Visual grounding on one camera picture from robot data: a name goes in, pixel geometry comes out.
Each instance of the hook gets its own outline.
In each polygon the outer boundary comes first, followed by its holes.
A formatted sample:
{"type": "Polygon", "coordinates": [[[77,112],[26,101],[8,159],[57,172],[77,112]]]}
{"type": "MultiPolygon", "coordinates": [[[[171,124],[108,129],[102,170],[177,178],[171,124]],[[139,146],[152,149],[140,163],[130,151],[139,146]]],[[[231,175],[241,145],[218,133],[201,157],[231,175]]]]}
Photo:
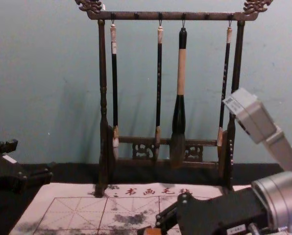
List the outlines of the hook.
{"type": "Polygon", "coordinates": [[[135,18],[135,19],[138,19],[138,17],[139,17],[138,13],[135,12],[135,13],[134,13],[134,18],[135,18]]]}
{"type": "Polygon", "coordinates": [[[208,12],[205,13],[205,19],[208,19],[210,17],[210,14],[208,12]]]}
{"type": "Polygon", "coordinates": [[[232,19],[233,19],[233,14],[231,13],[228,18],[229,18],[229,27],[231,27],[231,23],[232,23],[232,19]]]}
{"type": "Polygon", "coordinates": [[[185,16],[186,16],[186,14],[183,13],[182,14],[182,25],[183,25],[183,28],[184,28],[184,25],[185,25],[185,16]]]}
{"type": "Polygon", "coordinates": [[[162,22],[162,13],[161,12],[159,12],[158,18],[159,18],[159,26],[161,26],[161,22],[162,22]]]}
{"type": "Polygon", "coordinates": [[[111,12],[111,23],[115,22],[116,14],[114,12],[111,12]]]}

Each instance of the large calligraphy brush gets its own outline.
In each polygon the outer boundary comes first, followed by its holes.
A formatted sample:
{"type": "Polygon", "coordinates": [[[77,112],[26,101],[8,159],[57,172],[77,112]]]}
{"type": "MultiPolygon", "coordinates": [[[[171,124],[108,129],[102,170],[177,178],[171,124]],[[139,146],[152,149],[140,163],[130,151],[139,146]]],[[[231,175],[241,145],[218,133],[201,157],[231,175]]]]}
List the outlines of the large calligraphy brush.
{"type": "Polygon", "coordinates": [[[186,63],[187,32],[183,25],[179,33],[179,59],[177,71],[177,95],[172,120],[170,140],[170,163],[172,168],[179,168],[185,156],[185,108],[184,83],[186,63]]]}

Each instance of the black table surface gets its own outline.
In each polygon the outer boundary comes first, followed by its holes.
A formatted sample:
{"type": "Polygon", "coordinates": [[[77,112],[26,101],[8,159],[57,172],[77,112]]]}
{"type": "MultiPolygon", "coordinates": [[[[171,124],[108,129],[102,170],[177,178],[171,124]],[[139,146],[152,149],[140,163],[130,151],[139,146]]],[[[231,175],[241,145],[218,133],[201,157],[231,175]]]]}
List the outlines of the black table surface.
{"type": "MultiPolygon", "coordinates": [[[[25,164],[27,170],[43,168],[45,164],[25,164]]],[[[250,182],[281,172],[278,164],[235,164],[233,184],[248,185],[250,182]]],[[[53,167],[54,183],[95,184],[98,181],[96,164],[57,164],[53,167]]],[[[118,166],[113,184],[147,183],[217,185],[217,172],[207,169],[178,169],[168,167],[118,166]]],[[[0,235],[7,235],[34,199],[39,188],[29,188],[22,194],[0,191],[0,235]]]]}

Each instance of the silver motor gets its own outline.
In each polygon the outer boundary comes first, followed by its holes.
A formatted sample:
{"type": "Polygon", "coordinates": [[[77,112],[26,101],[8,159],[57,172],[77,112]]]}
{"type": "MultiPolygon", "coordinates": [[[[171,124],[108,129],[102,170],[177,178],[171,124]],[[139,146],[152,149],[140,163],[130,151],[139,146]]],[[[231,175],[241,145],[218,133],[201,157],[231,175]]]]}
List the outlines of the silver motor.
{"type": "Polygon", "coordinates": [[[292,172],[256,180],[252,182],[252,188],[268,211],[269,227],[287,227],[292,233],[292,172]]]}

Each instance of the calligraphy brush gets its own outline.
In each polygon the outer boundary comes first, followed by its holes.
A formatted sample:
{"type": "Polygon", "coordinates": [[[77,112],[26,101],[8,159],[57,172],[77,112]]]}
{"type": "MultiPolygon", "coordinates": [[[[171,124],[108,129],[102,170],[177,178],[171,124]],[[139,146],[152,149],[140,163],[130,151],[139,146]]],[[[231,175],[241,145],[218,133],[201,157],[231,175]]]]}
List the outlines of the calligraphy brush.
{"type": "Polygon", "coordinates": [[[117,82],[117,31],[112,23],[111,32],[111,60],[112,60],[112,89],[113,89],[113,139],[112,146],[115,159],[119,157],[119,129],[118,129],[118,82],[117,82]]]}
{"type": "Polygon", "coordinates": [[[223,113],[224,113],[223,100],[225,99],[225,93],[226,93],[226,81],[227,81],[227,75],[228,75],[231,36],[232,36],[232,28],[229,26],[226,33],[226,48],[225,48],[224,70],[223,70],[220,119],[219,119],[219,129],[218,129],[218,139],[217,139],[218,158],[221,155],[221,147],[222,147],[222,135],[223,135],[222,127],[223,127],[223,113]]]}
{"type": "Polygon", "coordinates": [[[186,62],[186,39],[187,32],[183,25],[179,33],[177,95],[172,120],[172,136],[170,140],[170,163],[172,168],[181,167],[185,156],[184,82],[186,62]]]}
{"type": "Polygon", "coordinates": [[[162,34],[163,28],[158,27],[158,59],[157,59],[157,109],[156,109],[156,132],[155,132],[155,156],[154,161],[157,161],[160,147],[160,104],[161,104],[161,60],[162,60],[162,34]]]}

